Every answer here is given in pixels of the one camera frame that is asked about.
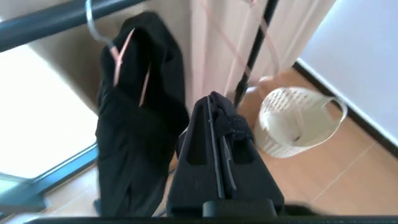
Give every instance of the black baseboard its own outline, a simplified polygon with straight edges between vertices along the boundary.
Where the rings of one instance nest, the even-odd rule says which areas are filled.
[[[312,85],[314,85],[318,90],[324,95],[334,96],[335,94],[331,92],[325,85],[320,83],[309,71],[301,66],[298,62],[295,62],[293,68],[298,71],[305,79],[307,79]],[[348,116],[357,123],[362,129],[364,129],[374,140],[376,140],[380,145],[387,149],[392,155],[398,158],[398,147],[393,144],[390,140],[386,139],[376,128],[370,125],[365,119],[363,119],[354,110],[348,107]]]

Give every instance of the tile floor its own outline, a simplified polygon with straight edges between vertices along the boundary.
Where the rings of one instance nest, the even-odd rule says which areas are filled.
[[[283,85],[314,89],[292,69],[284,72],[280,80]],[[334,106],[330,111],[339,116],[340,111]],[[255,120],[250,114],[245,116]],[[311,150],[287,159],[261,156],[287,203],[307,203],[335,215],[398,215],[398,160],[350,118],[343,121],[331,139]],[[172,178],[169,177],[167,189]],[[97,170],[90,167],[49,192],[50,206],[46,211],[18,215],[9,223],[21,223],[39,215],[96,216],[92,201],[97,197]],[[155,214],[164,209],[165,198]]]

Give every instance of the metal hook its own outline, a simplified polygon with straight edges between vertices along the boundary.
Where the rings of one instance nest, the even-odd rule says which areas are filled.
[[[101,34],[98,33],[98,31],[95,28],[95,24],[94,24],[94,20],[93,20],[93,11],[91,10],[91,0],[86,0],[85,9],[86,9],[88,30],[90,31],[90,33],[92,34],[94,39],[97,41],[106,42],[106,45],[108,46],[108,48],[112,49],[114,47],[112,39],[110,39],[108,37],[103,37]]]

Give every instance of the black metal rod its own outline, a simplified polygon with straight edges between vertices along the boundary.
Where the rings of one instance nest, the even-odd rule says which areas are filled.
[[[93,18],[145,0],[93,0]],[[73,0],[28,15],[0,22],[0,52],[86,23],[85,1]]]
[[[276,5],[278,5],[278,0],[268,0],[266,9],[264,10],[264,15],[263,18],[267,25],[269,26],[271,24],[271,19],[272,16],[274,15]],[[252,49],[250,51],[249,55],[249,60],[247,62],[247,66],[252,70],[253,66],[257,60],[257,57],[259,55],[261,45],[264,41],[264,38],[266,37],[266,34],[262,32],[261,27],[258,28],[256,38],[254,39],[254,43],[252,46]],[[234,97],[234,107],[237,108],[239,103],[242,100],[242,97],[244,93],[246,92],[246,89],[248,88],[248,81],[249,77],[247,74],[243,74],[242,79],[239,81],[236,89],[235,89],[235,97]]]

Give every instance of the black garment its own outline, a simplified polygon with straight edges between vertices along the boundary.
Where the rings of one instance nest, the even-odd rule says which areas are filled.
[[[101,215],[151,216],[162,200],[178,135],[189,122],[181,51],[157,14],[126,20],[114,43],[123,57],[117,87],[114,60],[105,47],[96,137]],[[150,66],[144,104],[138,107]]]

